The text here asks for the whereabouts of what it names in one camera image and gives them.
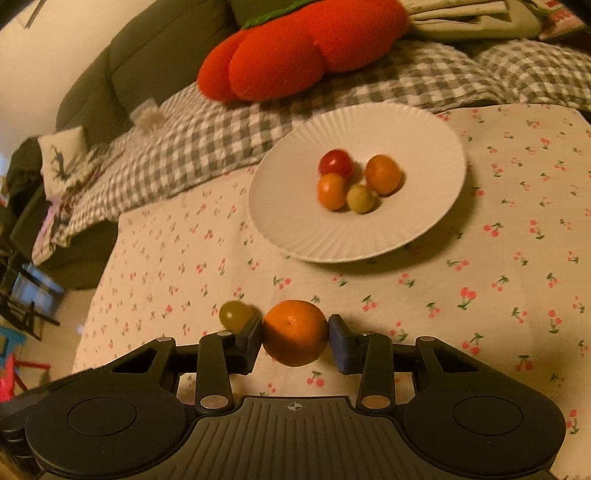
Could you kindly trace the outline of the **grey checkered blanket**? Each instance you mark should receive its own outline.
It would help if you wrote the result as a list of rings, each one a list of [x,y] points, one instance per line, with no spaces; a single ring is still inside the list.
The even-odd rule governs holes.
[[[283,100],[223,106],[186,87],[162,105],[151,134],[132,128],[102,141],[51,208],[35,239],[42,264],[91,226],[259,163],[297,124],[346,106],[394,102],[443,112],[468,105],[552,104],[588,110],[588,53],[535,40],[459,46],[402,40],[374,64],[332,74]]]

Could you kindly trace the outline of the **clear cotton swab container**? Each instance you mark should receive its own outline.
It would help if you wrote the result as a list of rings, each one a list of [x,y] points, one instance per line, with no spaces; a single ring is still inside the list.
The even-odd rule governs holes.
[[[130,114],[132,123],[144,133],[158,129],[166,122],[166,116],[153,98],[148,98]]]

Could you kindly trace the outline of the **cherry print tablecloth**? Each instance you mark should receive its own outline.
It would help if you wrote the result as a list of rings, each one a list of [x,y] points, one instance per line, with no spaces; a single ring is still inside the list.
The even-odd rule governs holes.
[[[219,308],[285,299],[398,343],[432,335],[552,398],[567,434],[555,475],[590,475],[590,126],[511,105],[443,119],[469,159],[465,189],[425,236],[335,267],[280,254],[247,217],[253,169],[124,214],[90,305],[78,370],[160,336],[194,344]]]

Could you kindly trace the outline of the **small yellow-green fruit on plate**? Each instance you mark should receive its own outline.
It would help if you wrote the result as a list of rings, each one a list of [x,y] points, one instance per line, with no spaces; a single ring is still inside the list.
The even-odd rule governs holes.
[[[356,214],[366,214],[374,208],[375,195],[365,184],[356,184],[349,188],[346,203]]]

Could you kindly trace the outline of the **striped patterned pillow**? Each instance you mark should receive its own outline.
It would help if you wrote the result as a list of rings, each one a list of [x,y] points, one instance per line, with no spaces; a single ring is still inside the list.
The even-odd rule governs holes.
[[[535,4],[542,15],[540,41],[557,41],[587,28],[586,24],[559,0],[538,0]]]

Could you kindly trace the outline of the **orange fruit on plate right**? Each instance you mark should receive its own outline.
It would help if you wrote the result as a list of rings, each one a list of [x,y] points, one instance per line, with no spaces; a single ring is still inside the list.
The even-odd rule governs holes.
[[[363,175],[370,189],[381,196],[388,196],[396,191],[402,180],[402,170],[398,164],[384,154],[370,158]]]

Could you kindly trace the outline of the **white ribbed plate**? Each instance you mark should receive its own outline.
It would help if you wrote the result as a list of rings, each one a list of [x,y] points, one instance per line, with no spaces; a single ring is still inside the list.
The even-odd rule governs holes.
[[[386,155],[401,169],[401,185],[368,213],[328,210],[318,201],[318,163],[332,149],[352,157],[353,184],[365,181],[370,158]],[[429,111],[391,102],[343,107],[295,126],[266,153],[252,177],[249,219],[298,260],[370,259],[439,223],[459,198],[467,170],[460,138]]]

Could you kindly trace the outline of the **red tomato-shaped cushion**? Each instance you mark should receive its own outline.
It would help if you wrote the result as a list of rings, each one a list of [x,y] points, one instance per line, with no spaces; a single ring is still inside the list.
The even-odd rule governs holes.
[[[214,47],[197,86],[221,103],[291,96],[325,74],[379,60],[409,26],[399,1],[294,1],[250,19]]]

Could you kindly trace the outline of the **framed wall picture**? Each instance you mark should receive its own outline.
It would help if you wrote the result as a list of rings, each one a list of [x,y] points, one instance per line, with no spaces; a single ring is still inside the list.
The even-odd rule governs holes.
[[[19,22],[24,29],[30,29],[46,4],[46,0],[34,0],[19,14]]]

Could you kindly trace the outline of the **small orange fruit on plate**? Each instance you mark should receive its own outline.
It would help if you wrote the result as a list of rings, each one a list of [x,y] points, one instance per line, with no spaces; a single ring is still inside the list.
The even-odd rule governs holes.
[[[318,179],[318,202],[330,211],[346,205],[346,179],[336,173],[328,173]]]

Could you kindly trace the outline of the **folded floral beige cloth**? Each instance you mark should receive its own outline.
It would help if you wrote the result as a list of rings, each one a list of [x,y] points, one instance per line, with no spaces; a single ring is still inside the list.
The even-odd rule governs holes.
[[[537,11],[523,1],[401,1],[414,36],[454,43],[532,39],[542,32]]]

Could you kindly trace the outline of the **dark green sofa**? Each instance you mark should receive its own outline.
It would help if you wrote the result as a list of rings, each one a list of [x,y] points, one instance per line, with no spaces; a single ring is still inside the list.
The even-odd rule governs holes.
[[[242,7],[229,1],[153,3],[123,27],[73,84],[59,106],[56,128],[82,126],[88,151],[137,128],[129,114],[143,101],[153,98],[162,111],[174,94],[197,88],[197,70],[205,56],[239,31],[243,17]],[[7,185],[17,217],[11,243],[33,260],[35,239],[50,206],[37,138],[25,140],[14,152]],[[67,289],[97,286],[117,238],[117,220],[77,234],[68,247],[39,264],[40,270]]]

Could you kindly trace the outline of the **olive green tomato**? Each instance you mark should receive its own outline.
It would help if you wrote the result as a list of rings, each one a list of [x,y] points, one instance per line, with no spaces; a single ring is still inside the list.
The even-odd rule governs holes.
[[[218,312],[221,325],[225,330],[231,331],[232,333],[239,333],[253,316],[252,307],[238,300],[224,303]]]

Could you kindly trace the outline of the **large orange mandarin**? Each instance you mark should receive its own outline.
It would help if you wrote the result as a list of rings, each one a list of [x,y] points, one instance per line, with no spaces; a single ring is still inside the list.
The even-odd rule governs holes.
[[[329,341],[329,324],[317,305],[303,300],[284,300],[263,316],[263,348],[287,367],[315,362]]]

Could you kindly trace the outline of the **red tomato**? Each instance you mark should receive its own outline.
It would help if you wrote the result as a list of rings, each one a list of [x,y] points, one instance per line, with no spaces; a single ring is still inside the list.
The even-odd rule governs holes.
[[[318,162],[318,174],[325,176],[332,173],[341,176],[345,180],[352,177],[353,160],[345,150],[329,150]]]

